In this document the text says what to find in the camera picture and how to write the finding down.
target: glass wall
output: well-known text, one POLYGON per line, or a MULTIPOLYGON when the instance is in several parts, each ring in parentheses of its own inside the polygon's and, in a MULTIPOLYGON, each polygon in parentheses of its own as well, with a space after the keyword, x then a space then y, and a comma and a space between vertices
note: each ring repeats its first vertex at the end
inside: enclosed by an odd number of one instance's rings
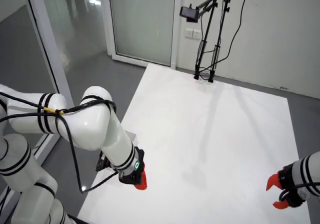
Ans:
POLYGON ((101 0, 44 1, 72 97, 77 103, 79 97, 75 92, 84 75, 76 72, 84 65, 94 68, 94 61, 88 60, 102 53, 107 55, 101 0))
POLYGON ((117 54, 170 66, 175 0, 110 0, 117 54))
MULTIPOLYGON (((21 92, 55 92, 26 0, 0 0, 0 64, 1 84, 21 92)), ((13 132, 7 124, 4 135, 13 132)), ((24 136, 34 148, 42 134, 24 136)), ((0 179, 0 193, 5 186, 0 179)))

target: wall outlet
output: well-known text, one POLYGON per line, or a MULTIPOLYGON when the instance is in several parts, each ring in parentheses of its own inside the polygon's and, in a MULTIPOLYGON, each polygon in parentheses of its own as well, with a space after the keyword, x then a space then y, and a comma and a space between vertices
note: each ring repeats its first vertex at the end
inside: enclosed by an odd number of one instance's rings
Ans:
POLYGON ((193 32, 194 32, 192 35, 193 38, 201 39, 202 37, 201 30, 194 29, 193 32))
POLYGON ((188 37, 188 38, 192 38, 193 32, 194 32, 194 30, 192 28, 186 28, 184 36, 188 37))

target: robotic arm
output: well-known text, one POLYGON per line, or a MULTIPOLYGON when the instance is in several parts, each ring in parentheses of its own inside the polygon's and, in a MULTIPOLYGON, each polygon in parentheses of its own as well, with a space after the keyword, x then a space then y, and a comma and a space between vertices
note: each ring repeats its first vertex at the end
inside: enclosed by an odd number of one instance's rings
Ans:
POLYGON ((266 186, 280 188, 279 201, 273 206, 277 209, 296 208, 311 196, 320 197, 320 152, 295 161, 272 175, 266 186))
MULTIPOLYGON (((66 107, 67 102, 61 94, 20 93, 0 85, 0 174, 12 190, 22 192, 12 218, 15 222, 12 223, 34 221, 34 212, 41 216, 45 213, 43 210, 40 212, 41 208, 47 210, 48 207, 51 208, 49 218, 58 220, 57 217, 61 216, 66 220, 65 223, 69 222, 61 203, 55 199, 58 188, 56 181, 37 164, 26 139, 20 134, 3 136, 6 116, 11 117, 8 121, 19 133, 59 133, 79 148, 101 149, 110 167, 115 170, 114 175, 119 174, 120 182, 133 184, 139 190, 147 188, 144 151, 133 146, 121 126, 110 94, 101 87, 93 86, 85 91, 80 106, 71 109, 66 107), (46 112, 53 114, 43 116, 46 112), (31 210, 28 211, 26 205, 30 206, 31 210)), ((71 150, 79 190, 82 193, 91 191, 104 183, 102 181, 93 188, 81 190, 73 146, 71 150)), ((37 223, 44 223, 43 219, 48 218, 48 213, 45 215, 37 219, 37 223)))

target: black tripod stand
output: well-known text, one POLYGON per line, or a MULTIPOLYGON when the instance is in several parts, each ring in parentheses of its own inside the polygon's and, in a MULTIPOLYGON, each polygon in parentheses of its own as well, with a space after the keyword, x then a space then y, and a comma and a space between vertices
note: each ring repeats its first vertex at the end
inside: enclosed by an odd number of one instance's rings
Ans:
POLYGON ((200 46, 198 49, 198 54, 196 57, 195 74, 194 74, 195 79, 199 79, 199 75, 200 75, 199 68, 200 68, 200 64, 201 64, 201 61, 202 61, 202 58, 203 58, 203 55, 205 52, 205 47, 207 44, 206 40, 208 37, 212 16, 214 14, 215 7, 218 6, 218 3, 216 1, 217 0, 207 0, 207 1, 203 2, 202 4, 200 4, 199 6, 197 6, 195 9, 193 9, 192 5, 190 4, 189 8, 181 7, 181 10, 180 10, 181 17, 185 17, 187 22, 194 22, 194 23, 197 23, 198 19, 201 18, 204 13, 209 12, 211 10, 208 26, 205 31, 206 33, 204 35, 204 39, 201 40, 201 43, 200 43, 200 46))
MULTIPOLYGON (((207 37, 208 37, 208 33, 209 33, 209 28, 211 25, 211 20, 212 20, 212 16, 214 14, 214 9, 215 7, 218 6, 218 3, 216 2, 217 0, 207 0, 205 2, 203 2, 202 4, 200 4, 199 6, 197 6, 195 9, 192 8, 192 5, 190 4, 189 8, 188 7, 181 7, 180 10, 180 16, 181 17, 185 17, 187 22, 198 22, 198 19, 202 17, 202 15, 206 12, 209 12, 211 10, 210 13, 210 17, 209 17, 209 22, 206 28, 206 33, 204 36, 204 39, 201 40, 199 49, 198 49, 198 53, 197 53, 197 57, 196 57, 196 64, 195 64, 195 71, 194 71, 194 79, 199 79, 200 76, 200 65, 202 62, 202 58, 205 52, 205 47, 207 44, 207 37)), ((219 29, 219 35, 218 35, 218 41, 215 45, 215 49, 213 51, 213 56, 212 56, 212 61, 211 61, 211 65, 206 68, 205 70, 210 70, 210 76, 208 81, 210 83, 213 83, 214 81, 214 76, 215 76, 215 70, 217 68, 217 63, 219 63, 218 58, 219 58, 219 52, 220 52, 220 44, 221 44, 221 33, 222 33, 222 28, 223 28, 223 24, 225 21, 225 16, 226 16, 226 12, 229 12, 230 7, 228 7, 228 4, 230 3, 231 0, 223 0, 224 2, 224 9, 223 9, 223 14, 221 17, 221 22, 220 22, 220 29, 219 29)))
POLYGON ((211 61, 211 65, 210 65, 210 76, 208 79, 208 82, 213 83, 214 82, 214 76, 215 76, 215 70, 217 68, 217 63, 218 63, 218 58, 219 58, 219 53, 220 53, 220 44, 221 44, 221 33, 222 33, 222 28, 223 28, 223 24, 225 21, 225 16, 226 13, 230 11, 230 7, 228 7, 228 4, 230 3, 231 0, 223 0, 224 2, 224 10, 223 10, 223 14, 221 17, 221 22, 220 22, 220 30, 219 30, 219 36, 218 36, 218 41, 215 45, 215 49, 213 50, 213 56, 212 56, 212 61, 211 61))

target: white tabletop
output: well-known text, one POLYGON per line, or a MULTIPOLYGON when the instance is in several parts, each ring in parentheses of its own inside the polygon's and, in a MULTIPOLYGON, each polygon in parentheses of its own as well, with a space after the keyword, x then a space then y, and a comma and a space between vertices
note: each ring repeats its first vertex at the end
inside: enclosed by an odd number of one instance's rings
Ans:
MULTIPOLYGON (((267 180, 298 159, 287 99, 149 64, 122 121, 145 151, 148 188, 112 178, 79 218, 94 224, 309 224, 277 210, 267 180)), ((98 173, 94 184, 108 176, 98 173)))

